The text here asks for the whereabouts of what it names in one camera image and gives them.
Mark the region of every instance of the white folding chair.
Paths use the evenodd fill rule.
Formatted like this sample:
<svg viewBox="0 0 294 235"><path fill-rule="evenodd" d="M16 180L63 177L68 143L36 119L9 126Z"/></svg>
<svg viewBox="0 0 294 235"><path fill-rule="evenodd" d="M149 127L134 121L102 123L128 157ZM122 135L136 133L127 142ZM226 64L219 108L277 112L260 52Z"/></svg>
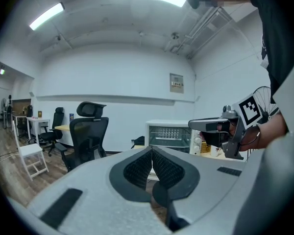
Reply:
<svg viewBox="0 0 294 235"><path fill-rule="evenodd" d="M18 137L16 135L16 127L15 127L15 122L14 121L13 121L13 130L14 130L15 142L16 142L16 145L17 145L18 150L19 150L19 154L20 154L20 157L21 157L21 160L22 160L22 164L23 164L27 174L29 175L31 181L33 181L33 177L43 173L44 171L49 172L48 167L46 165L44 155L43 155L42 148L36 143L20 147L19 140L18 140ZM35 163L32 163L32 164L29 164L29 165L26 165L26 163L24 161L24 158L29 157L29 156L34 156L34 155L38 155L39 161L35 162ZM45 165L45 168L42 169L42 170L38 170L37 167L35 166L37 164L42 165L42 161L41 161L40 156L41 156L41 158L42 158L42 160L44 162L44 165ZM36 173L34 173L34 174L29 173L28 168L30 168L31 166L36 170Z"/></svg>

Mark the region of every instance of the microwave oven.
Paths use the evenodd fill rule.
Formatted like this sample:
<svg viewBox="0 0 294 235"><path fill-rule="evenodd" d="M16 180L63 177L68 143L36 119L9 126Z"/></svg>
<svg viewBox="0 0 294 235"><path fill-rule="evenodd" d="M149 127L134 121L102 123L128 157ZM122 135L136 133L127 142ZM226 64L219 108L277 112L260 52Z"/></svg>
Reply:
<svg viewBox="0 0 294 235"><path fill-rule="evenodd" d="M145 145L160 146L199 155L199 131L188 127L188 120L150 120L146 122Z"/></svg>

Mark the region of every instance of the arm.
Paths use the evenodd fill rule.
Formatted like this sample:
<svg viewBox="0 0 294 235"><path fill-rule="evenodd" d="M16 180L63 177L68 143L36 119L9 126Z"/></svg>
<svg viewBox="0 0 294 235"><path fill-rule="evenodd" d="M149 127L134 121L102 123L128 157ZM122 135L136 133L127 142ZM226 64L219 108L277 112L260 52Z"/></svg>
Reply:
<svg viewBox="0 0 294 235"><path fill-rule="evenodd" d="M257 127L252 127L250 129L251 130L247 131L247 135L243 139L242 144L253 141L259 132ZM259 125L259 129L260 136L258 137L258 140L250 145L242 146L242 151L266 148L273 140L284 136L287 132L285 120L280 113L275 115L269 122Z"/></svg>

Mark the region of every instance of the black office chair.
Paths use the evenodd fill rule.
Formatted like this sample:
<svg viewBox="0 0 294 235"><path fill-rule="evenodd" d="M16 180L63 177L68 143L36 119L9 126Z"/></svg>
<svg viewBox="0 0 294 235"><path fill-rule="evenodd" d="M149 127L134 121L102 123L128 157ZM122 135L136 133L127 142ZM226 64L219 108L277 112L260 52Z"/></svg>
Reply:
<svg viewBox="0 0 294 235"><path fill-rule="evenodd" d="M51 143L51 145L44 147L44 149L50 147L50 150L48 152L49 157L51 157L50 152L55 148L54 145L57 143L57 140L61 139L63 136L62 131L55 129L56 126L62 125L63 118L63 107L56 108L55 113L53 115L52 129L50 129L50 132L48 132L47 128L44 127L46 132L40 134L40 138Z"/></svg>
<svg viewBox="0 0 294 235"><path fill-rule="evenodd" d="M101 117L103 107L105 105L83 102L77 108L77 114L84 118L77 118L70 122L74 153L65 155L64 152L67 149L59 143L55 145L61 152L68 172L83 163L107 156L102 143L109 118Z"/></svg>
<svg viewBox="0 0 294 235"><path fill-rule="evenodd" d="M26 117L31 118L33 116L33 106L32 105L28 105L27 107L27 114ZM30 121L28 122L29 124L29 131L31 130L31 123ZM27 119L26 118L22 118L22 122L20 122L17 125L17 128L22 131L23 133L19 135L19 140L21 139L21 137L24 137L25 135L27 135L28 133L28 129L27 129Z"/></svg>

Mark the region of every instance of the chair armrest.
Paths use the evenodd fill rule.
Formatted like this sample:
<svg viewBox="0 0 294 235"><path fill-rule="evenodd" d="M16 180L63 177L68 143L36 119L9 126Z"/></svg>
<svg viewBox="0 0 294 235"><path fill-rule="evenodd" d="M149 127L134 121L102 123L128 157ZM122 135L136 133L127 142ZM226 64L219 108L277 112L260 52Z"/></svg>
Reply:
<svg viewBox="0 0 294 235"><path fill-rule="evenodd" d="M67 148L65 148L65 147L64 147L62 144L60 144L60 143L55 143L54 146L55 146L55 148L58 149L61 153L62 153L62 152L65 152L65 151L68 151Z"/></svg>

